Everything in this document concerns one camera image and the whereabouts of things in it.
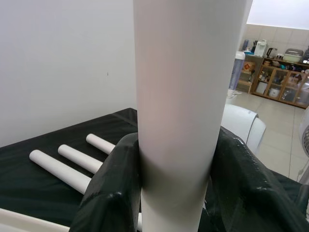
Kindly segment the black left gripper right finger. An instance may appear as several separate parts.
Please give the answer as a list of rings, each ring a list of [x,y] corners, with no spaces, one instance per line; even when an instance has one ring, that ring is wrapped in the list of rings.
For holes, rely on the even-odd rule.
[[[267,168],[235,134],[220,128],[207,216],[213,232],[303,232],[302,185]]]

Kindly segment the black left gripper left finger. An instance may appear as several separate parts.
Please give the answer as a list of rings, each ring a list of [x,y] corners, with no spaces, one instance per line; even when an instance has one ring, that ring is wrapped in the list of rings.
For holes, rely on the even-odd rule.
[[[141,174],[137,133],[124,136],[91,179],[71,232],[135,232]]]

